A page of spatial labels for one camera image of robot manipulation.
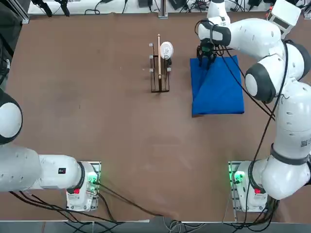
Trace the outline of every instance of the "black cable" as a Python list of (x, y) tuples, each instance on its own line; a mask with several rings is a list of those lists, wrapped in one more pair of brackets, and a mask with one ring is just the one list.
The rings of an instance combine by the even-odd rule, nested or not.
[(179, 13), (181, 13), (183, 11), (183, 9), (189, 9), (188, 2), (189, 2), (189, 0), (186, 1), (185, 5), (183, 5), (183, 7), (181, 8)]
[[(16, 198), (20, 199), (22, 202), (24, 203), (27, 203), (27, 204), (30, 204), (30, 205), (33, 205), (33, 206), (36, 206), (36, 207), (40, 207), (40, 208), (43, 208), (43, 209), (46, 209), (46, 210), (54, 210), (52, 208), (49, 208), (49, 207), (46, 207), (44, 205), (39, 205), (39, 204), (35, 204), (35, 203), (32, 203), (28, 200), (25, 200), (23, 199), (22, 197), (20, 197), (19, 195), (17, 195), (16, 193), (14, 192), (9, 192), (11, 193), (13, 196), (15, 196)], [(108, 221), (108, 222), (111, 222), (111, 223), (114, 223), (113, 221), (109, 220), (109, 219), (105, 219), (103, 217), (99, 217), (99, 216), (94, 216), (94, 215), (89, 215), (89, 214), (86, 214), (84, 212), (79, 212), (79, 211), (74, 211), (74, 210), (68, 210), (68, 209), (63, 209), (61, 207), (59, 207), (59, 210), (60, 211), (65, 211), (65, 212), (71, 212), (71, 213), (77, 213), (77, 214), (80, 214), (80, 215), (85, 215), (85, 216), (88, 216), (88, 217), (93, 217), (93, 218), (97, 218), (97, 219), (100, 219), (100, 220), (103, 220), (103, 221)]]
[[(16, 193), (14, 193), (14, 192), (10, 192), (10, 193), (13, 194), (15, 197), (17, 197), (18, 199), (20, 199), (21, 201), (28, 203), (26, 200), (23, 200), (23, 198), (20, 197), (20, 196), (18, 196)], [(43, 201), (42, 199), (40, 199), (39, 197), (37, 197), (37, 196), (34, 195), (34, 194), (31, 194), (31, 196), (35, 197), (35, 198), (38, 199), (39, 201), (36, 201), (36, 200), (34, 200), (34, 199), (29, 198), (29, 197), (26, 196), (22, 191), (20, 191), (20, 194), (21, 194), (25, 199), (31, 201), (31, 203), (28, 203), (28, 204), (33, 205), (33, 206), (36, 206), (36, 207), (40, 207), (40, 208), (43, 208), (43, 209), (46, 209), (46, 208), (44, 208), (43, 206), (39, 206), (39, 205), (37, 205), (36, 203), (49, 206), (49, 207), (52, 208), (52, 210), (55, 210), (55, 211), (59, 212), (62, 216), (64, 216), (64, 217), (65, 217), (67, 220), (69, 220), (70, 222), (73, 222), (73, 223), (80, 223), (80, 224), (82, 224), (82, 226), (91, 224), (91, 223), (89, 223), (89, 222), (88, 222), (88, 223), (80, 222), (72, 213), (70, 213), (69, 210), (65, 210), (65, 209), (63, 209), (63, 208), (61, 208), (61, 207), (59, 207), (59, 206), (57, 206), (57, 205), (49, 204), (49, 203)], [(76, 221), (71, 220), (71, 219), (68, 218), (65, 214), (63, 214), (61, 211), (65, 211), (66, 213), (70, 214)], [(94, 223), (97, 224), (97, 225), (100, 225), (100, 226), (104, 227), (104, 228), (106, 229), (104, 232), (107, 232), (107, 231), (110, 231), (110, 232), (111, 232), (111, 229), (115, 228), (116, 226), (119, 226), (119, 225), (123, 224), (124, 222), (120, 222), (120, 223), (114, 222), (116, 225), (113, 226), (112, 228), (109, 228), (109, 227), (107, 227), (107, 226), (105, 226), (105, 225), (103, 225), (103, 224), (101, 224), (101, 223), (99, 223), (99, 222), (95, 222), (95, 221), (94, 221)], [(76, 227), (74, 227), (74, 226), (72, 226), (72, 225), (70, 225), (70, 224), (68, 224), (68, 223), (66, 223), (66, 224), (69, 225), (69, 226), (71, 226), (72, 228), (74, 228), (74, 229), (75, 229), (75, 232), (79, 231), (79, 232), (86, 233), (86, 232), (80, 230), (82, 226), (80, 226), (79, 228), (76, 228)]]
[(82, 231), (82, 230), (81, 230), (81, 227), (77, 228), (77, 227), (72, 226), (71, 224), (69, 224), (69, 223), (67, 223), (67, 222), (64, 222), (64, 223), (65, 223), (66, 225), (68, 225), (68, 226), (74, 228), (74, 229), (76, 230), (75, 232), (88, 233), (88, 232)]
[(125, 0), (125, 1), (124, 1), (124, 8), (123, 8), (123, 10), (122, 10), (122, 14), (123, 14), (123, 13), (124, 13), (124, 11), (125, 11), (127, 1), (128, 1), (128, 0)]
[(103, 195), (100, 194), (100, 193), (98, 193), (98, 196), (103, 200), (103, 202), (104, 202), (104, 204), (105, 204), (105, 206), (106, 206), (107, 213), (108, 213), (110, 219), (111, 219), (112, 221), (114, 221), (114, 222), (117, 222), (117, 221), (113, 218), (113, 216), (112, 216), (112, 214), (111, 214), (111, 212), (110, 212), (110, 209), (109, 209), (109, 206), (108, 206), (108, 203), (107, 203), (106, 199), (105, 199), (105, 198), (103, 197)]
[(61, 5), (59, 5), (59, 8), (53, 13), (53, 15), (55, 15), (55, 14), (58, 12), (58, 10), (60, 9), (60, 7), (61, 7)]
[(228, 1), (233, 2), (234, 4), (236, 4), (237, 6), (239, 6), (239, 8), (241, 9), (241, 11), (244, 11), (244, 12), (245, 12), (245, 8), (243, 8), (238, 2), (233, 1), (233, 0), (228, 0)]
[(270, 113), (267, 112), (267, 110), (265, 110), (249, 93), (247, 90), (245, 90), (245, 88), (242, 86), (242, 84), (238, 81), (238, 79), (235, 77), (235, 75), (233, 74), (233, 72), (231, 71), (229, 65), (227, 64), (227, 62), (225, 61), (225, 58), (223, 56), (221, 56), (221, 58), (223, 59), (223, 62), (225, 64), (225, 66), (228, 68), (229, 72), (231, 73), (232, 77), (235, 79), (235, 81), (237, 82), (237, 84), (242, 88), (242, 90), (244, 91), (244, 93), (260, 108), (262, 109), (267, 115), (270, 116)]
[[(226, 50), (226, 52), (228, 53), (229, 57), (230, 57), (230, 58), (232, 59), (232, 61), (234, 62), (234, 64), (239, 68), (239, 71), (240, 71), (240, 73), (242, 74), (242, 76), (244, 77), (244, 79), (246, 79), (245, 74), (242, 72), (240, 66), (239, 66), (239, 65), (236, 63), (236, 61), (233, 59), (232, 55), (231, 55), (230, 52), (229, 52), (229, 49), (228, 49), (226, 46), (225, 46), (225, 50)], [(265, 102), (262, 101), (262, 103), (263, 103), (263, 105), (269, 110), (270, 113), (268, 113), (268, 115), (270, 115), (270, 114), (272, 113), (272, 110), (269, 108), (269, 106), (268, 106)]]
[(114, 229), (115, 227), (117, 227), (117, 226), (119, 226), (119, 225), (120, 225), (120, 224), (115, 225), (115, 226), (109, 228), (109, 230), (105, 230), (105, 231), (103, 231), (103, 232), (98, 232), (98, 233), (105, 233), (105, 232), (111, 231), (112, 229)]
[(87, 13), (88, 11), (93, 11), (94, 14), (100, 15), (101, 12), (100, 12), (99, 10), (97, 10), (96, 8), (97, 8), (97, 6), (98, 6), (99, 4), (101, 4), (102, 2), (103, 2), (103, 0), (100, 0), (100, 1), (96, 4), (96, 6), (95, 6), (94, 9), (86, 9), (86, 10), (84, 11), (84, 15), (86, 15), (86, 13)]
[(99, 183), (99, 182), (94, 182), (93, 184), (97, 184), (97, 185), (99, 185), (99, 186), (101, 186), (101, 187), (107, 189), (107, 190), (110, 191), (111, 193), (115, 194), (116, 196), (118, 196), (119, 198), (123, 199), (123, 200), (126, 201), (127, 203), (129, 203), (129, 204), (131, 204), (131, 205), (133, 205), (133, 206), (139, 208), (139, 209), (142, 210), (143, 212), (146, 212), (146, 213), (148, 213), (148, 214), (150, 214), (150, 215), (153, 215), (153, 216), (161, 216), (161, 217), (163, 217), (163, 215), (156, 214), (156, 213), (153, 213), (153, 212), (151, 212), (151, 211), (149, 211), (149, 210), (146, 210), (145, 208), (143, 208), (143, 207), (137, 205), (136, 203), (132, 202), (131, 200), (129, 200), (129, 199), (127, 199), (127, 198), (121, 196), (120, 194), (116, 193), (116, 192), (113, 191), (112, 189), (108, 188), (107, 186), (105, 186), (105, 185), (103, 185), (103, 184), (101, 184), (101, 183)]
[[(61, 209), (61, 207), (59, 207), (59, 206), (57, 206), (57, 205), (48, 204), (48, 203), (46, 203), (45, 201), (41, 200), (41, 199), (40, 199), (39, 197), (37, 197), (36, 195), (33, 195), (33, 194), (32, 194), (32, 196), (33, 196), (34, 198), (38, 199), (39, 201), (36, 201), (36, 200), (34, 200), (34, 199), (29, 198), (29, 197), (26, 196), (22, 191), (20, 191), (19, 193), (20, 193), (25, 199), (27, 199), (27, 200), (29, 200), (29, 201), (31, 201), (31, 202), (38, 203), (38, 204), (45, 204), (45, 205), (47, 205), (47, 206), (53, 208), (53, 210), (55, 210), (55, 211), (57, 211), (58, 213), (60, 213), (60, 214), (61, 214), (62, 216), (64, 216), (67, 220), (72, 221), (72, 220), (71, 220), (69, 217), (67, 217), (64, 213), (62, 213), (60, 210), (58, 210), (58, 209)], [(69, 213), (69, 214), (73, 217), (73, 219), (75, 220), (75, 222), (80, 223), (80, 224), (83, 224), (83, 223), (80, 222), (72, 213)]]
[(76, 233), (76, 232), (86, 233), (85, 231), (82, 231), (81, 228), (82, 228), (84, 225), (88, 225), (88, 224), (90, 224), (90, 223), (82, 223), (82, 222), (80, 222), (79, 220), (77, 220), (77, 219), (75, 218), (75, 216), (73, 216), (73, 215), (70, 213), (70, 215), (76, 220), (76, 221), (72, 221), (69, 217), (67, 217), (67, 216), (66, 216), (65, 214), (63, 214), (61, 211), (59, 211), (59, 210), (57, 210), (56, 208), (54, 208), (54, 205), (50, 205), (50, 204), (46, 203), (45, 201), (41, 200), (41, 199), (38, 198), (37, 196), (33, 195), (34, 197), (36, 197), (37, 199), (39, 199), (41, 202), (38, 202), (38, 201), (36, 201), (36, 200), (33, 200), (33, 199), (27, 197), (22, 191), (20, 191), (20, 194), (21, 194), (25, 199), (27, 199), (27, 200), (29, 200), (29, 201), (32, 201), (32, 202), (35, 202), (35, 203), (43, 203), (43, 204), (46, 204), (46, 205), (50, 206), (50, 207), (53, 208), (55, 211), (57, 211), (57, 212), (60, 213), (62, 216), (64, 216), (67, 220), (69, 220), (70, 222), (75, 222), (75, 223), (80, 223), (80, 224), (82, 224), (79, 228), (76, 228), (76, 227), (72, 226), (71, 224), (69, 224), (69, 223), (67, 223), (67, 222), (64, 222), (64, 223), (67, 224), (68, 226), (70, 226), (70, 227), (72, 227), (72, 228), (75, 229), (75, 231), (74, 231), (73, 233)]
[(157, 5), (156, 0), (155, 0), (155, 5), (156, 5), (157, 10), (160, 12), (160, 8), (159, 8), (159, 6)]
[(73, 232), (73, 233), (76, 233), (76, 232), (81, 232), (81, 228), (83, 228), (85, 225), (89, 225), (89, 224), (91, 224), (91, 222), (88, 222), (88, 223), (86, 223), (86, 224), (81, 225), (81, 226), (80, 226), (80, 227), (78, 227), (76, 230), (74, 230), (74, 232)]

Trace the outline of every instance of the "gray floor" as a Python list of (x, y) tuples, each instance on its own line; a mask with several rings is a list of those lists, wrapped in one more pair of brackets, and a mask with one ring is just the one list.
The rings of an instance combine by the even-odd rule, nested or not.
[[(97, 225), (86, 225), (81, 228), (86, 233), (99, 233), (105, 231), (105, 228)], [(222, 223), (211, 223), (205, 227), (196, 230), (196, 233), (231, 233), (233, 228), (226, 226)], [(67, 226), (63, 222), (3, 222), (0, 223), (0, 233), (73, 233), (74, 228)], [(304, 224), (279, 224), (272, 223), (265, 233), (309, 233), (311, 231), (311, 225)], [(124, 223), (117, 226), (112, 230), (113, 233), (168, 233), (161, 218), (152, 219), (150, 223)], [(239, 233), (251, 232), (248, 229), (238, 231)]]

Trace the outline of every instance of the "brown table surface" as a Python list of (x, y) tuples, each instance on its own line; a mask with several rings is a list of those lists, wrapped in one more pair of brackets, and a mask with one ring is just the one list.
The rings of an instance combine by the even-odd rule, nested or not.
[[(231, 20), (263, 17), (234, 13)], [(41, 154), (100, 160), (102, 182), (144, 208), (183, 221), (222, 221), (230, 190), (227, 162), (252, 160), (268, 119), (246, 95), (243, 115), (191, 117), (189, 59), (199, 39), (195, 23), (206, 14), (36, 17), (24, 25), (7, 92), (24, 115), (15, 144)], [(311, 51), (310, 22), (300, 19), (289, 38)], [(150, 93), (150, 42), (174, 46), (171, 90)], [(237, 52), (246, 71), (254, 59)], [(271, 123), (259, 158), (269, 155)], [(65, 206), (59, 190), (36, 191)], [(311, 223), (304, 187), (281, 201), (275, 221)], [(55, 220), (52, 211), (1, 193), (1, 220)], [(119, 220), (150, 215), (106, 195)], [(100, 204), (94, 215), (107, 217)], [(226, 221), (234, 221), (229, 202)]]

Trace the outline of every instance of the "black cable bundle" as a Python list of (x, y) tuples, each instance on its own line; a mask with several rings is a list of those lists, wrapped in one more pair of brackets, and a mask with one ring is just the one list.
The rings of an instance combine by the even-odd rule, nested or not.
[[(69, 225), (70, 227), (74, 228), (75, 229), (75, 232), (79, 231), (79, 232), (82, 232), (82, 233), (87, 233), (85, 231), (82, 231), (81, 228), (85, 225), (88, 225), (88, 224), (91, 224), (91, 223), (83, 223), (81, 221), (79, 221), (72, 213), (76, 213), (76, 214), (80, 214), (80, 215), (85, 215), (85, 216), (88, 216), (88, 217), (93, 217), (93, 218), (97, 218), (97, 219), (100, 219), (100, 220), (104, 220), (104, 221), (108, 221), (108, 222), (111, 222), (111, 223), (115, 223), (115, 226), (109, 228), (99, 222), (94, 222), (95, 224), (97, 225), (100, 225), (102, 227), (104, 227), (106, 230), (104, 232), (111, 232), (111, 230), (121, 224), (123, 224), (123, 222), (115, 222), (115, 221), (112, 221), (112, 220), (109, 220), (109, 219), (105, 219), (105, 218), (102, 218), (102, 217), (99, 217), (99, 216), (93, 216), (93, 215), (89, 215), (89, 214), (86, 214), (84, 212), (79, 212), (79, 211), (74, 211), (74, 210), (67, 210), (67, 209), (64, 209), (60, 206), (57, 206), (57, 205), (53, 205), (53, 204), (49, 204), (45, 201), (43, 201), (42, 199), (40, 199), (39, 197), (37, 197), (36, 195), (34, 194), (31, 194), (32, 197), (34, 197), (35, 199), (37, 200), (34, 200), (28, 196), (26, 196), (22, 191), (20, 191), (19, 193), (22, 195), (19, 196), (18, 194), (16, 194), (15, 192), (10, 192), (14, 197), (20, 199), (22, 202), (24, 203), (27, 203), (29, 205), (32, 205), (32, 206), (36, 206), (36, 207), (39, 207), (39, 208), (42, 208), (42, 209), (46, 209), (46, 210), (52, 210), (52, 211), (56, 211), (58, 213), (60, 213), (63, 217), (65, 217), (69, 222), (73, 222), (73, 223), (80, 223), (82, 224), (82, 226), (80, 226), (79, 228), (75, 227), (75, 226), (72, 226), (71, 224), (67, 223), (67, 222), (64, 222), (65, 224)], [(63, 212), (69, 214), (74, 220), (72, 220), (71, 218), (69, 218), (68, 216), (66, 216)]]

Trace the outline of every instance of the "power cable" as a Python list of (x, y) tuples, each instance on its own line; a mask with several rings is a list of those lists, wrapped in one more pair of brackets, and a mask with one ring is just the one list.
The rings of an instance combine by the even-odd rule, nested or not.
[[(30, 204), (30, 205), (33, 205), (33, 206), (36, 206), (36, 207), (40, 207), (40, 208), (43, 208), (43, 209), (46, 209), (46, 210), (54, 210), (53, 208), (51, 208), (51, 207), (47, 207), (46, 205), (42, 205), (42, 204), (37, 204), (37, 203), (33, 203), (33, 202), (31, 202), (31, 201), (28, 201), (28, 200), (25, 200), (25, 199), (23, 199), (22, 197), (20, 197), (19, 195), (17, 195), (16, 193), (14, 193), (14, 192), (9, 192), (9, 193), (11, 193), (13, 196), (15, 196), (16, 198), (18, 198), (18, 199), (20, 199), (22, 202), (24, 202), (24, 203), (27, 203), (27, 204)], [(86, 213), (84, 213), (84, 212), (79, 212), (79, 211), (74, 211), (74, 210), (68, 210), (68, 209), (64, 209), (64, 208), (61, 208), (61, 207), (57, 207), (58, 208), (58, 210), (60, 210), (60, 211), (64, 211), (64, 212), (71, 212), (71, 213), (76, 213), (76, 214), (80, 214), (80, 215), (84, 215), (84, 216), (88, 216), (88, 217), (93, 217), (93, 218), (96, 218), (96, 219), (100, 219), (100, 220), (103, 220), (103, 221), (107, 221), (107, 222), (111, 222), (111, 223), (115, 223), (115, 222), (113, 222), (113, 221), (111, 221), (111, 220), (109, 220), (109, 219), (105, 219), (105, 218), (103, 218), (103, 217), (99, 217), (99, 216), (94, 216), (94, 215), (89, 215), (89, 214), (86, 214)]]
[(106, 190), (108, 190), (109, 192), (113, 193), (113, 194), (116, 195), (117, 197), (123, 199), (126, 203), (131, 204), (131, 205), (133, 205), (133, 206), (139, 208), (139, 209), (142, 210), (143, 212), (146, 212), (146, 213), (148, 213), (148, 214), (150, 214), (150, 215), (153, 215), (153, 216), (160, 216), (160, 217), (163, 217), (163, 215), (156, 214), (156, 213), (153, 213), (153, 212), (151, 212), (151, 211), (149, 211), (149, 210), (146, 210), (145, 208), (143, 208), (143, 207), (137, 205), (136, 203), (134, 203), (133, 201), (131, 201), (131, 200), (129, 200), (129, 199), (127, 199), (127, 198), (121, 196), (120, 194), (116, 193), (116, 192), (113, 191), (112, 189), (108, 188), (107, 186), (105, 186), (105, 185), (103, 185), (103, 184), (101, 184), (101, 183), (99, 183), (99, 182), (93, 182), (93, 184), (96, 184), (96, 185), (99, 185), (99, 186), (103, 187), (104, 189), (106, 189)]
[(155, 0), (155, 5), (156, 5), (157, 10), (160, 12), (160, 8), (159, 8), (159, 6), (157, 5), (156, 0)]
[[(82, 228), (84, 225), (88, 225), (88, 224), (90, 224), (90, 223), (83, 223), (83, 222), (80, 222), (80, 221), (72, 214), (72, 212), (77, 213), (77, 214), (83, 214), (83, 215), (84, 215), (84, 213), (82, 213), (82, 212), (77, 212), (77, 211), (66, 210), (66, 209), (63, 209), (63, 208), (61, 208), (61, 207), (59, 207), (59, 206), (57, 206), (57, 205), (49, 204), (49, 203), (43, 201), (42, 199), (40, 199), (39, 197), (37, 197), (37, 196), (34, 195), (34, 194), (30, 194), (30, 195), (33, 196), (34, 198), (38, 199), (39, 201), (36, 201), (36, 200), (34, 200), (34, 199), (32, 199), (32, 198), (26, 196), (22, 191), (20, 191), (20, 194), (21, 194), (25, 199), (23, 199), (22, 197), (20, 197), (19, 195), (17, 195), (17, 194), (14, 193), (14, 192), (10, 192), (10, 193), (13, 194), (15, 197), (17, 197), (18, 199), (20, 199), (21, 201), (23, 201), (23, 202), (25, 202), (25, 203), (28, 203), (28, 204), (30, 204), (30, 205), (33, 205), (33, 206), (36, 206), (36, 207), (40, 207), (40, 208), (43, 208), (43, 209), (49, 209), (49, 208), (45, 208), (45, 207), (47, 207), (47, 206), (50, 207), (51, 210), (54, 210), (54, 211), (59, 212), (59, 213), (60, 213), (62, 216), (64, 216), (68, 221), (73, 222), (73, 223), (80, 223), (80, 224), (82, 224), (82, 226), (80, 226), (79, 228), (76, 228), (76, 227), (72, 226), (71, 224), (69, 224), (69, 223), (67, 223), (67, 222), (64, 222), (65, 224), (67, 224), (67, 225), (71, 226), (72, 228), (74, 228), (74, 229), (75, 229), (75, 232), (79, 231), (79, 232), (82, 232), (82, 233), (86, 233), (86, 232), (82, 231), (81, 228)], [(64, 212), (70, 214), (70, 215), (73, 217), (73, 219), (75, 219), (75, 221), (71, 220), (69, 217), (67, 217), (65, 214), (63, 214), (61, 211), (64, 211)], [(115, 226), (113, 226), (113, 227), (111, 227), (111, 228), (109, 228), (109, 227), (107, 227), (107, 226), (105, 226), (105, 225), (103, 225), (103, 224), (101, 224), (101, 223), (99, 223), (99, 222), (96, 222), (96, 221), (94, 221), (94, 223), (97, 224), (97, 225), (100, 225), (100, 226), (104, 227), (104, 228), (106, 229), (104, 232), (107, 232), (107, 231), (110, 231), (110, 232), (111, 232), (111, 229), (113, 229), (113, 228), (115, 228), (115, 227), (117, 227), (117, 226), (123, 224), (124, 222), (119, 222), (119, 223), (112, 222), (112, 223), (115, 223)]]
[[(204, 22), (204, 21), (205, 21), (205, 22), (208, 21), (208, 22), (211, 23), (213, 26), (215, 26), (215, 24), (213, 24), (212, 22), (210, 22), (208, 19), (200, 20), (200, 21), (198, 21), (198, 22), (196, 23), (196, 25), (195, 25), (195, 27), (194, 27), (194, 31), (195, 31), (195, 33), (196, 33), (197, 35), (198, 35), (198, 33), (196, 32), (196, 27), (197, 27), (197, 25), (198, 25), (200, 22)], [(210, 40), (211, 40), (211, 43), (212, 43), (212, 29), (211, 29), (210, 35), (211, 35)], [(271, 120), (273, 119), (274, 112), (275, 112), (275, 110), (276, 110), (276, 108), (277, 108), (277, 105), (278, 105), (278, 103), (279, 103), (280, 97), (281, 97), (281, 95), (282, 95), (282, 90), (283, 90), (283, 87), (284, 87), (284, 84), (285, 84), (285, 79), (286, 79), (286, 75), (287, 75), (287, 68), (288, 68), (288, 48), (287, 48), (286, 42), (283, 42), (283, 45), (284, 45), (284, 49), (285, 49), (285, 70), (284, 70), (283, 80), (282, 80), (282, 83), (281, 83), (281, 87), (280, 87), (280, 90), (279, 90), (279, 94), (278, 94), (277, 97), (276, 97), (275, 105), (274, 105), (274, 107), (273, 107), (273, 109), (272, 109), (272, 111), (271, 111), (271, 113), (270, 113), (270, 115), (269, 115), (268, 122), (267, 122), (267, 124), (266, 124), (266, 126), (265, 126), (265, 129), (264, 129), (264, 132), (263, 132), (263, 134), (262, 134), (262, 137), (261, 137), (259, 146), (258, 146), (258, 148), (257, 148), (256, 154), (255, 154), (255, 156), (254, 156), (253, 161), (251, 162), (251, 164), (250, 164), (250, 166), (249, 166), (249, 173), (252, 173), (252, 171), (253, 171), (254, 163), (255, 163), (255, 161), (256, 161), (256, 158), (257, 158), (258, 153), (259, 153), (259, 151), (260, 151), (260, 148), (261, 148), (261, 146), (262, 146), (262, 143), (263, 143), (264, 137), (265, 137), (265, 135), (266, 135), (267, 129), (268, 129), (268, 127), (269, 127), (269, 124), (270, 124)], [(230, 70), (228, 64), (226, 63), (226, 61), (225, 61), (225, 59), (224, 59), (224, 57), (223, 57), (223, 52), (221, 53), (221, 51), (216, 51), (216, 53), (217, 53), (217, 55), (219, 55), (219, 56), (222, 57), (222, 59), (223, 59), (225, 65), (227, 66), (227, 68), (229, 69), (230, 73), (231, 73), (232, 76), (234, 77), (233, 72)], [(250, 183), (248, 183), (248, 188), (247, 188), (247, 193), (246, 193), (246, 206), (247, 206), (247, 201), (248, 201), (249, 188), (250, 188)], [(246, 208), (243, 223), (240, 224), (240, 226), (235, 226), (235, 225), (233, 225), (233, 224), (229, 224), (229, 225), (230, 225), (230, 226), (233, 226), (233, 227), (235, 228), (235, 231), (234, 231), (234, 232), (236, 232), (237, 230), (240, 230), (240, 229), (242, 229), (242, 228), (244, 228), (244, 227), (248, 227), (248, 229), (250, 229), (249, 226), (251, 226), (251, 225), (258, 225), (258, 224), (262, 224), (262, 223), (265, 223), (265, 222), (268, 221), (268, 225), (267, 225), (265, 228), (261, 229), (261, 230), (253, 230), (253, 229), (250, 229), (251, 231), (261, 232), (261, 231), (265, 230), (265, 229), (270, 225), (270, 223), (271, 223), (271, 221), (272, 221), (273, 214), (274, 214), (275, 210), (277, 209), (278, 204), (279, 204), (279, 200), (274, 200), (274, 206), (273, 206), (273, 209), (272, 209), (271, 214), (269, 215), (269, 218), (261, 219), (260, 221), (258, 221), (258, 222), (256, 222), (256, 223), (254, 222), (253, 224), (247, 224), (247, 223), (246, 223), (246, 220), (247, 220), (247, 208)]]
[[(244, 74), (243, 71), (241, 70), (240, 66), (239, 66), (239, 65), (236, 63), (236, 61), (233, 59), (232, 55), (230, 54), (230, 52), (228, 51), (228, 48), (227, 48), (226, 46), (225, 46), (225, 50), (226, 50), (226, 52), (228, 53), (229, 57), (230, 57), (230, 58), (232, 59), (232, 61), (234, 62), (234, 64), (239, 68), (239, 71), (240, 71), (240, 73), (242, 74), (242, 76), (244, 77), (244, 79), (246, 79), (245, 74)], [(270, 115), (270, 114), (272, 113), (272, 110), (269, 108), (269, 106), (268, 106), (265, 102), (262, 101), (262, 103), (263, 103), (263, 105), (268, 109), (268, 111), (270, 112), (268, 115)]]
[(245, 12), (245, 8), (243, 8), (238, 2), (233, 1), (233, 0), (227, 0), (227, 1), (230, 1), (230, 2), (232, 2), (232, 3), (234, 3), (234, 4), (236, 4), (236, 5), (241, 9), (241, 11), (244, 11), (244, 12)]
[(86, 9), (86, 10), (84, 11), (84, 15), (86, 15), (86, 13), (87, 13), (88, 11), (93, 11), (94, 14), (100, 15), (101, 12), (100, 12), (99, 10), (97, 10), (96, 8), (97, 8), (97, 6), (98, 6), (99, 4), (101, 4), (102, 2), (103, 2), (103, 0), (100, 0), (100, 1), (96, 4), (96, 6), (95, 6), (94, 9)]
[(122, 10), (122, 14), (123, 14), (123, 13), (124, 13), (124, 11), (125, 11), (127, 1), (128, 1), (128, 0), (125, 0), (125, 1), (124, 1), (124, 7), (123, 7), (123, 10)]
[(114, 222), (117, 222), (117, 221), (113, 218), (113, 216), (112, 216), (112, 214), (111, 214), (111, 212), (110, 212), (110, 209), (109, 209), (109, 206), (108, 206), (108, 203), (107, 203), (106, 199), (105, 199), (105, 198), (103, 197), (103, 195), (100, 194), (100, 193), (98, 193), (98, 196), (103, 200), (103, 202), (104, 202), (104, 204), (105, 204), (105, 206), (106, 206), (106, 210), (107, 210), (107, 213), (108, 213), (110, 219), (111, 219), (112, 221), (114, 221)]

